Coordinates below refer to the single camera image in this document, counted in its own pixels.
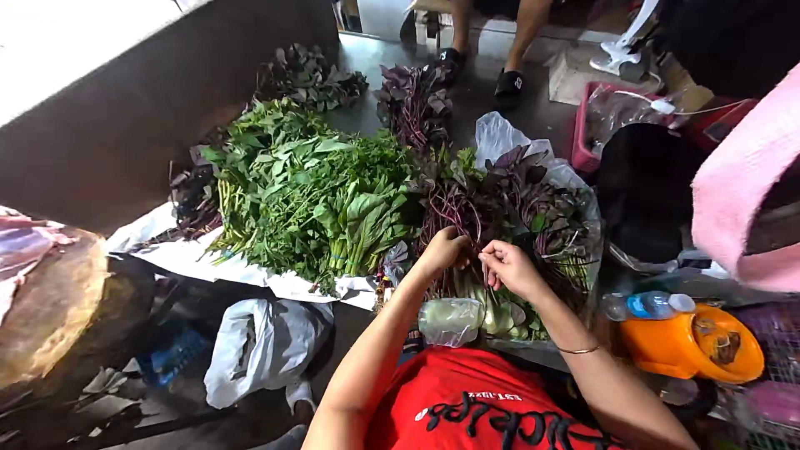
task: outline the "red t-shirt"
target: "red t-shirt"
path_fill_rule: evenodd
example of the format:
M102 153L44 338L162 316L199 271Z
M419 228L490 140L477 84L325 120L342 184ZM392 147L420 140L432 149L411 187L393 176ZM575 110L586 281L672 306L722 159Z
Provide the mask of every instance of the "red t-shirt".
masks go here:
M369 450L608 448L618 441L557 408L539 376L472 348L427 348L395 371Z

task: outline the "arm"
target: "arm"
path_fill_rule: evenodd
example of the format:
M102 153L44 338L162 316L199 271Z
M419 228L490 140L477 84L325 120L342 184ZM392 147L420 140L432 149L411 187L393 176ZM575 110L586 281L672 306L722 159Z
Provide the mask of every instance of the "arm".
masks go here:
M505 284L530 302L559 348L594 348L598 341L550 289L519 247L492 241L480 260L489 268L489 284ZM649 390L605 348L574 355L562 352L575 382L603 428L634 448L698 448L686 429Z
M453 239L455 227L441 230L392 294L391 300L358 337L333 378L303 443L303 448L363 448L366 427L394 372L403 341L431 281L454 264L465 265L466 236Z

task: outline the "blue bottle label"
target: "blue bottle label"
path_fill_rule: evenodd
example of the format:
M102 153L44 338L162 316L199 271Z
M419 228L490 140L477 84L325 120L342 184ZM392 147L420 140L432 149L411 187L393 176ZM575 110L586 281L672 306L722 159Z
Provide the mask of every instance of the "blue bottle label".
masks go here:
M628 311L639 319L653 319L653 316L645 309L641 294L631 295L626 303Z

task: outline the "orange plastic container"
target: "orange plastic container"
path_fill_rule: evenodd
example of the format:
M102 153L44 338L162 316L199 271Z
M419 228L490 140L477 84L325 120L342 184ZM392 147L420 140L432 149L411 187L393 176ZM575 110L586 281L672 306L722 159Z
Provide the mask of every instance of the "orange plastic container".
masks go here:
M739 334L741 345L732 363L718 366L700 348L693 329L696 319L713 320L719 328ZM733 384L755 380L764 371L764 354L753 333L716 307L700 304L694 313L667 320L626 320L620 323L620 331L634 363L644 371Z

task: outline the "plastic water bottle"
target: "plastic water bottle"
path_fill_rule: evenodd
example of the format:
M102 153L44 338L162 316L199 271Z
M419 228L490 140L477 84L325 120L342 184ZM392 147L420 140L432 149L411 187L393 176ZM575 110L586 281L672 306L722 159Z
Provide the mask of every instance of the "plastic water bottle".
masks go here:
M649 291L633 295L607 295L602 308L609 319L671 319L682 312L694 311L694 300L686 294Z

